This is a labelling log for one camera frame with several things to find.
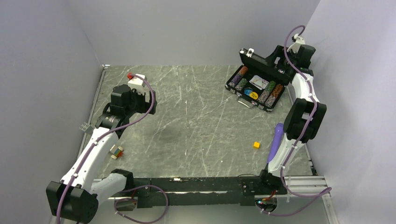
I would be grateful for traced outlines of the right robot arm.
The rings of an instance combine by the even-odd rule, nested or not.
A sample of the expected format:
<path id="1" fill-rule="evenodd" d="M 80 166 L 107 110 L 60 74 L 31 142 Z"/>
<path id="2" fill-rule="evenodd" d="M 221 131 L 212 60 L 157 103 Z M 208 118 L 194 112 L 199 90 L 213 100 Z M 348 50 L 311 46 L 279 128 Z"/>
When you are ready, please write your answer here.
<path id="1" fill-rule="evenodd" d="M 300 47 L 290 47 L 287 54 L 292 62 L 291 85 L 294 89 L 295 100 L 283 123 L 275 128 L 265 176 L 258 180 L 258 189 L 269 194 L 276 187 L 271 177 L 280 177 L 286 172 L 291 160 L 309 140 L 316 137 L 327 110 L 325 104 L 320 103 L 313 86 L 313 72 L 309 69 L 311 57 L 315 48 L 302 44 Z"/>

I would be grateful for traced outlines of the black aluminium poker case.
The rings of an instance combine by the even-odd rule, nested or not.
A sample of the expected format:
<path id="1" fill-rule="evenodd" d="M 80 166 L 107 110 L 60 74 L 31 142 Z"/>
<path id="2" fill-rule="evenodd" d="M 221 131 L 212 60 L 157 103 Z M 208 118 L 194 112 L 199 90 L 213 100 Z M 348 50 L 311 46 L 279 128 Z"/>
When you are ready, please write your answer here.
<path id="1" fill-rule="evenodd" d="M 226 81 L 225 88 L 248 108 L 272 111 L 291 81 L 283 46 L 276 46 L 268 57 L 253 49 L 241 49 L 239 55 L 242 65 Z"/>

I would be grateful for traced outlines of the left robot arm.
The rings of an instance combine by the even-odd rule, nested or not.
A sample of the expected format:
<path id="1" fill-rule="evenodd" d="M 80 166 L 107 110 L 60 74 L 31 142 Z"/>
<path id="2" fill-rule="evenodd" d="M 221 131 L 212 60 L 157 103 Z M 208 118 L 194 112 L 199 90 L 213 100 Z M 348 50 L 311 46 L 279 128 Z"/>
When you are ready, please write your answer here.
<path id="1" fill-rule="evenodd" d="M 62 219 L 88 224 L 109 197 L 118 192 L 122 196 L 133 192 L 132 172 L 116 169 L 100 182 L 94 182 L 94 178 L 124 130 L 148 114 L 155 114 L 156 92 L 151 86 L 148 89 L 149 101 L 146 101 L 145 93 L 127 84 L 114 87 L 111 101 L 98 117 L 91 139 L 81 155 L 60 181 L 48 184 L 46 195 L 57 224 Z"/>

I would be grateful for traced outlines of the yellow round button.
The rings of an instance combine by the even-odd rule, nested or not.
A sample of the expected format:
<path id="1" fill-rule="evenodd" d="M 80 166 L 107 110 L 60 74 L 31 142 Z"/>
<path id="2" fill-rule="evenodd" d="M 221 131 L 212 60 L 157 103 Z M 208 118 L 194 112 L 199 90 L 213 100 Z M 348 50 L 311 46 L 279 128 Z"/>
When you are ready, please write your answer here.
<path id="1" fill-rule="evenodd" d="M 250 98 L 252 98 L 252 99 L 254 99 L 254 100 L 257 100 L 258 97 L 259 97 L 259 95 L 258 95 L 256 92 L 251 92 L 251 93 L 249 94 L 249 96 L 250 96 Z"/>

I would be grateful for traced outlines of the blue round button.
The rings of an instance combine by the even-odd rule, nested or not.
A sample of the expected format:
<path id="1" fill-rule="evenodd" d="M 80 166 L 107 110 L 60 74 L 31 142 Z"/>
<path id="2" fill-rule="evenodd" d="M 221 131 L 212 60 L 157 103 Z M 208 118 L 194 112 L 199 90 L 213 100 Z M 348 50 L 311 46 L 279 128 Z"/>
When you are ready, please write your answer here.
<path id="1" fill-rule="evenodd" d="M 247 95 L 247 96 L 249 96 L 252 92 L 253 92 L 253 89 L 251 89 L 251 88 L 245 88 L 244 89 L 244 94 Z"/>

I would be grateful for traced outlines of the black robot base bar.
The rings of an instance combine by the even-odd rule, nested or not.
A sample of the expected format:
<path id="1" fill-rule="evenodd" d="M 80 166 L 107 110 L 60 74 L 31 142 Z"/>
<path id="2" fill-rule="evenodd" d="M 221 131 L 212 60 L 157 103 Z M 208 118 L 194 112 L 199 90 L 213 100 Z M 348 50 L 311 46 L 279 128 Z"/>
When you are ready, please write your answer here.
<path id="1" fill-rule="evenodd" d="M 138 208 L 154 206 L 187 206 L 238 204 L 253 206 L 255 200 L 272 193 L 285 195 L 285 187 L 252 175 L 237 177 L 189 177 L 189 178 L 135 178 L 138 190 L 117 192 L 111 197 L 137 199 Z"/>

